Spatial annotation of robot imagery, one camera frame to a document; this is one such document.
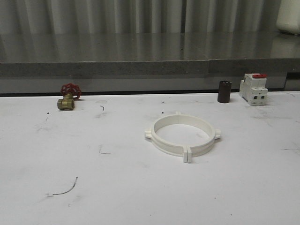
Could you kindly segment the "white half pipe clamp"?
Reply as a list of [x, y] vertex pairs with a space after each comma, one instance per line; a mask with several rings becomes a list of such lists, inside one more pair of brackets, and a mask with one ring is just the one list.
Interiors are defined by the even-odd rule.
[[221, 137], [221, 130], [214, 128], [209, 122], [199, 117], [181, 114], [180, 112], [176, 116], [178, 116], [178, 124], [196, 128], [201, 134], [204, 134], [204, 137], [195, 137], [194, 140], [182, 144], [184, 163], [191, 163], [193, 157], [208, 153], [215, 141]]
[[152, 144], [160, 151], [172, 156], [182, 157], [184, 163], [191, 163], [192, 153], [190, 147], [168, 141], [158, 135], [158, 130], [161, 128], [175, 124], [188, 125], [188, 122], [185, 121], [185, 117], [188, 118], [190, 115], [176, 112], [175, 114], [162, 116], [155, 120], [149, 129], [144, 131], [144, 136], [146, 139], [150, 139]]

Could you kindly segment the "dark brown cylindrical coupling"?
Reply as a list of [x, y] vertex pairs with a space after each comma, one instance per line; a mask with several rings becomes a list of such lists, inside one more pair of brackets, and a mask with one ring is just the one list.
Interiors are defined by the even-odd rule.
[[230, 81], [220, 81], [218, 87], [217, 101], [220, 103], [229, 103], [232, 83]]

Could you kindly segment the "brass valve red handwheel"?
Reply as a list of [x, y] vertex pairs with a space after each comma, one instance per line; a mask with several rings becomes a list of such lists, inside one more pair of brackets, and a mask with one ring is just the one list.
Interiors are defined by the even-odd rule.
[[75, 108], [75, 100], [79, 99], [81, 96], [81, 89], [78, 85], [73, 83], [68, 83], [62, 85], [60, 93], [63, 99], [59, 99], [57, 102], [57, 107], [59, 110], [73, 110]]

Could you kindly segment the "grey stone counter shelf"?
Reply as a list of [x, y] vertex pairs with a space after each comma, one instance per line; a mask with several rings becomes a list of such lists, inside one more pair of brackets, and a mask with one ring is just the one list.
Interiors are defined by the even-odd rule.
[[91, 79], [299, 70], [300, 38], [279, 32], [0, 37], [2, 78]]

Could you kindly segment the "white container on counter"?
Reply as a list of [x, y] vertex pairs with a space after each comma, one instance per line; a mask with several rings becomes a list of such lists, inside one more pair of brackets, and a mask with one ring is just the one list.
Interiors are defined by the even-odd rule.
[[281, 0], [276, 27], [282, 32], [300, 34], [300, 0]]

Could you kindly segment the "white circuit breaker red switch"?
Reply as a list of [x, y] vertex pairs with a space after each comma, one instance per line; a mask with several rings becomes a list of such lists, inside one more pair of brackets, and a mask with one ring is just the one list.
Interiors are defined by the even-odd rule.
[[245, 74], [240, 82], [239, 95], [251, 106], [266, 105], [268, 89], [266, 74]]

